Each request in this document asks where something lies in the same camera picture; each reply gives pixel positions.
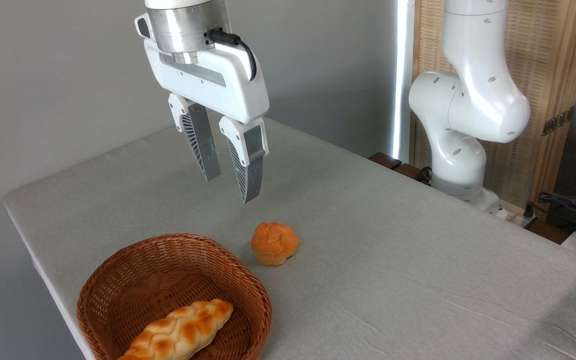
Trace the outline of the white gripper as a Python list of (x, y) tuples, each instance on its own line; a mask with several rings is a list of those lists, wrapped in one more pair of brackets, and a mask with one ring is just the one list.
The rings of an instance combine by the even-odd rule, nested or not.
[(239, 47), (215, 44), (196, 53), (198, 63), (182, 64), (155, 41), (142, 42), (155, 79), (171, 92), (167, 103), (174, 125), (186, 136), (207, 182), (221, 170), (206, 107), (224, 115), (218, 126), (228, 141), (242, 202), (249, 203), (261, 191), (263, 159), (269, 153), (261, 117), (270, 101), (262, 70), (251, 80), (249, 55)]

